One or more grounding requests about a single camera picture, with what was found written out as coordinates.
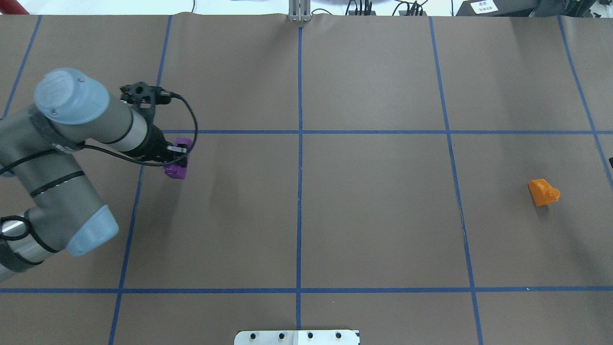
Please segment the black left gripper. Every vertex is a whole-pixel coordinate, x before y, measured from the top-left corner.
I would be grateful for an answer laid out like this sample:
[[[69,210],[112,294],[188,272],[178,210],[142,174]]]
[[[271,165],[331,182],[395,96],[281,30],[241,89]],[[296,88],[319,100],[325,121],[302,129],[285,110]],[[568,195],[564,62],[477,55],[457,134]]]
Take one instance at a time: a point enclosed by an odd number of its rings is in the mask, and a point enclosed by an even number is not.
[[[166,141],[162,131],[157,126],[150,126],[148,133],[145,136],[144,142],[139,146],[139,160],[151,163],[169,163],[177,156],[188,153],[188,146],[178,144],[172,146]],[[182,156],[181,159],[174,161],[166,168],[187,168],[188,156]]]

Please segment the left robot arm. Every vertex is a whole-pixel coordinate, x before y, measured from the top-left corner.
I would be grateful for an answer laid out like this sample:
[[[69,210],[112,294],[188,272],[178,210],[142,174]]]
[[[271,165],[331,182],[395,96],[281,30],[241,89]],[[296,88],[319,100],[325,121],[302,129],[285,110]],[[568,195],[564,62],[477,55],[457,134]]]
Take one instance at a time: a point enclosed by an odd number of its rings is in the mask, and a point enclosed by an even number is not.
[[[180,100],[177,92],[142,81],[111,95],[97,80],[73,68],[48,72],[34,102],[1,120],[1,175],[16,177],[34,206],[1,218],[1,279],[43,264],[61,251],[90,253],[119,231],[109,206],[74,158],[96,150],[140,166],[186,175],[195,139],[171,143],[154,125],[158,105]]]

